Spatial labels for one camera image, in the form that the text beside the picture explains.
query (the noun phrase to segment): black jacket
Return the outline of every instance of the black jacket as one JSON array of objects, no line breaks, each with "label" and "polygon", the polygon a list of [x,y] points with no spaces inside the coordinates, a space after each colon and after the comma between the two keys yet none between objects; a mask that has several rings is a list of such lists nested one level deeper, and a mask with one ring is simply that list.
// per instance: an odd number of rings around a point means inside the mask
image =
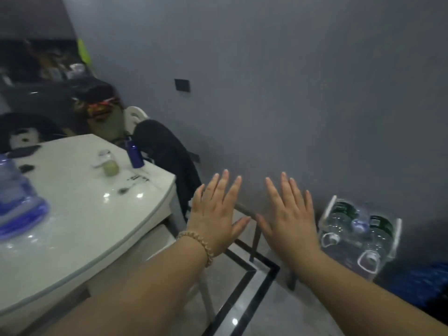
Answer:
[{"label": "black jacket", "polygon": [[133,140],[157,166],[176,175],[177,196],[187,221],[188,202],[202,183],[186,148],[163,124],[151,119],[137,125]]}]

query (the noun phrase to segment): green label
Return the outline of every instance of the green label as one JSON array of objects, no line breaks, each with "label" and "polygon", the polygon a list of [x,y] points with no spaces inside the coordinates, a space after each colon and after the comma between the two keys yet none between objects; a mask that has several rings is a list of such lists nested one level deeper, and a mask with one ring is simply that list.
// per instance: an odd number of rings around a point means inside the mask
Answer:
[{"label": "green label", "polygon": [[370,217],[370,227],[385,231],[390,237],[393,237],[393,225],[386,218],[381,216]]},{"label": "green label", "polygon": [[336,202],[333,206],[332,213],[343,213],[349,216],[352,220],[358,216],[354,206],[346,202]]}]

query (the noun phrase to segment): glossy table surface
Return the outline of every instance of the glossy table surface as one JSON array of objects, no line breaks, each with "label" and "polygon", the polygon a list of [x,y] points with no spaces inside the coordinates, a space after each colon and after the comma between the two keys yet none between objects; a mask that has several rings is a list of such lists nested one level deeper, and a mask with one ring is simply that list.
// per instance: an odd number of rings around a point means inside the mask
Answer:
[{"label": "glossy table surface", "polygon": [[[103,149],[120,166],[113,177],[92,167]],[[26,176],[50,212],[25,234],[0,242],[0,316],[102,260],[157,211],[175,186],[173,174],[148,162],[133,169],[125,150],[92,134],[42,143],[16,164],[35,166]]]}]

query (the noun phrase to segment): table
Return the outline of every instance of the table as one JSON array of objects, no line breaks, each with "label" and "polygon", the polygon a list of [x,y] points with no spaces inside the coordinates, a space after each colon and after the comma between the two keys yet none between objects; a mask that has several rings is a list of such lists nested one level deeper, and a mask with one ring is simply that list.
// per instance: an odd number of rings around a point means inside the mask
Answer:
[{"label": "table", "polygon": [[[115,155],[118,175],[92,167],[103,149]],[[26,176],[50,213],[24,235],[0,242],[0,326],[51,308],[167,218],[177,199],[173,174],[148,162],[133,169],[125,150],[92,134],[44,142],[16,164],[35,165]]]}]

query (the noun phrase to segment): forearm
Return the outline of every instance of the forearm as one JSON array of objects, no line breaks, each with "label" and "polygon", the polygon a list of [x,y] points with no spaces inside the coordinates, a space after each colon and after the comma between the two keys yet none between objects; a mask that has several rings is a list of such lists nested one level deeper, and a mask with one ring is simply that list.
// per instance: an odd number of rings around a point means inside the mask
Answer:
[{"label": "forearm", "polygon": [[319,253],[297,271],[346,336],[446,335],[448,327]]},{"label": "forearm", "polygon": [[54,335],[160,335],[207,262],[200,243],[183,237],[53,327]]}]

